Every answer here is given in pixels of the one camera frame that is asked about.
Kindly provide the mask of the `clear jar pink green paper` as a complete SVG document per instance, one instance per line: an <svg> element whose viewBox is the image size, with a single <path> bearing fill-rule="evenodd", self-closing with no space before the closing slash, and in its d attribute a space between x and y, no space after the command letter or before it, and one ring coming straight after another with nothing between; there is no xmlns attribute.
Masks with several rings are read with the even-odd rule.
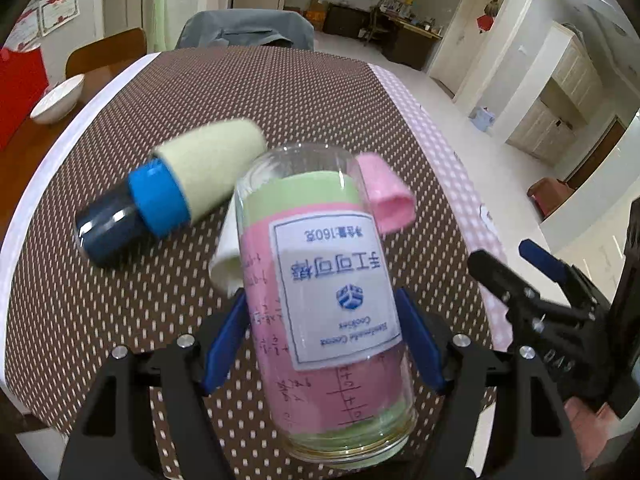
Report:
<svg viewBox="0 0 640 480"><path fill-rule="evenodd" d="M292 144L234 192L243 285L288 452L341 469L398 453L416 424L390 274L356 158Z"/></svg>

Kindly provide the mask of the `pink paper cup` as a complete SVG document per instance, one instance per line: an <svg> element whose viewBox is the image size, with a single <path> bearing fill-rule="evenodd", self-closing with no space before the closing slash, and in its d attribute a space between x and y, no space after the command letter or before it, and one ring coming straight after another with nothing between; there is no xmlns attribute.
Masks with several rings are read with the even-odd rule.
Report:
<svg viewBox="0 0 640 480"><path fill-rule="evenodd" d="M381 156L356 156L369 197L373 217L381 235L405 229L416 220L416 198Z"/></svg>

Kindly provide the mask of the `white paper cup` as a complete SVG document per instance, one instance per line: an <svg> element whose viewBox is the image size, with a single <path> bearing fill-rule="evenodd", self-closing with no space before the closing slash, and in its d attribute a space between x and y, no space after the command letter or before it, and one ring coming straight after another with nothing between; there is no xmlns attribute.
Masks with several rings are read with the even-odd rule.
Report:
<svg viewBox="0 0 640 480"><path fill-rule="evenodd" d="M243 287L239 234L233 198L229 202L216 249L209 261L208 275L214 289L228 298Z"/></svg>

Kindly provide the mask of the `brown polka dot tablecloth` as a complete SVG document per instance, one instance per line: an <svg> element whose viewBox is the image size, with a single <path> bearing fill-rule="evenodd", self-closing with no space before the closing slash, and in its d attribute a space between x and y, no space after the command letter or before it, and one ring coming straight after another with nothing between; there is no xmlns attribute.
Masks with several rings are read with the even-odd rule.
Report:
<svg viewBox="0 0 640 480"><path fill-rule="evenodd" d="M72 429L116 344L155 350L224 306L208 276L226 212L146 245L114 270L93 266L76 212L165 140L248 118L272 146L339 145L379 154L416 196L416 221L384 240L393 282L456 330L506 348L503 306L466 270L469 252L502 247L462 162L392 72L294 49L175 50L142 58L58 139L30 181L1 249L1 382L59 432Z"/></svg>

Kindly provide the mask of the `small blue bin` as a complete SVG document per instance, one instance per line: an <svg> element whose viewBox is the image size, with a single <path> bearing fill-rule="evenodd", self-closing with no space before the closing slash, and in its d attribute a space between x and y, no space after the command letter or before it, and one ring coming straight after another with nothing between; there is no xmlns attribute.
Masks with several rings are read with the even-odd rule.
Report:
<svg viewBox="0 0 640 480"><path fill-rule="evenodd" d="M487 107L482 106L474 107L469 118L472 124L483 132L487 132L496 120L495 114L491 113Z"/></svg>

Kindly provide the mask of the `blue bottle with cream sleeve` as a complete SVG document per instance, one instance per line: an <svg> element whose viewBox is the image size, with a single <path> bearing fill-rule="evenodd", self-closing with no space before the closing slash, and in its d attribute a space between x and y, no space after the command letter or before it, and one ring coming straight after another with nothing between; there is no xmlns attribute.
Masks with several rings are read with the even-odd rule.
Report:
<svg viewBox="0 0 640 480"><path fill-rule="evenodd" d="M210 122L160 144L149 160L75 214L80 250L100 268L162 240L228 200L267 141L252 120Z"/></svg>

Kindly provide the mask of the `dark wooden desk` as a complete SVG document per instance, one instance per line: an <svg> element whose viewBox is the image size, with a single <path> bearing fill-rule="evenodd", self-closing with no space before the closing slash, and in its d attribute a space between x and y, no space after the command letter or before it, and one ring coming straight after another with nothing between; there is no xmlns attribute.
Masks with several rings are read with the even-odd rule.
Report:
<svg viewBox="0 0 640 480"><path fill-rule="evenodd" d="M442 37L424 27L413 25L396 15L375 8L367 42L373 41L393 63L423 70L434 47Z"/></svg>

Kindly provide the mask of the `white ceramic bowl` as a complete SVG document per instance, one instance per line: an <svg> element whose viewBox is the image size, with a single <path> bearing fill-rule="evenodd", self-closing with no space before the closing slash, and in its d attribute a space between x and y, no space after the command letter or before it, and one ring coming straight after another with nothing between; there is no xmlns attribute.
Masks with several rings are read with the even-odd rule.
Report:
<svg viewBox="0 0 640 480"><path fill-rule="evenodd" d="M85 75L70 77L43 96L29 114L37 125L52 125L64 118L78 103Z"/></svg>

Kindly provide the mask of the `red gift bag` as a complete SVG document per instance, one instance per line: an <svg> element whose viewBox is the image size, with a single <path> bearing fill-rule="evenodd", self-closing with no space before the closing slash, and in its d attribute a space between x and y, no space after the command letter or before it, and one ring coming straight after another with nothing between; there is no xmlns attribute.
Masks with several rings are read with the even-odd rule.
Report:
<svg viewBox="0 0 640 480"><path fill-rule="evenodd" d="M0 148L9 144L48 85L40 48L26 52L1 49Z"/></svg>

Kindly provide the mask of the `brown wooden chair back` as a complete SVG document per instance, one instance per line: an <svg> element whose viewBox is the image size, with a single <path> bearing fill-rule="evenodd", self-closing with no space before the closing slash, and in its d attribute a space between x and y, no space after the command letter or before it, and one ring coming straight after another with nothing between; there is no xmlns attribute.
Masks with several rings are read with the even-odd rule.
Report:
<svg viewBox="0 0 640 480"><path fill-rule="evenodd" d="M65 65L65 77L92 72L102 66L137 60L148 53L142 28L132 28L86 44L70 54Z"/></svg>

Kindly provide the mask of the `grey covered chair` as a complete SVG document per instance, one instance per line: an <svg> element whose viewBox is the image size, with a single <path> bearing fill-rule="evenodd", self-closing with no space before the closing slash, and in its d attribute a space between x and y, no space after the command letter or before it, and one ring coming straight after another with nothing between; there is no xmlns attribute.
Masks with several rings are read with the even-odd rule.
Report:
<svg viewBox="0 0 640 480"><path fill-rule="evenodd" d="M313 51L314 26L293 11L202 11L188 19L176 43L176 49L229 46L271 46Z"/></svg>

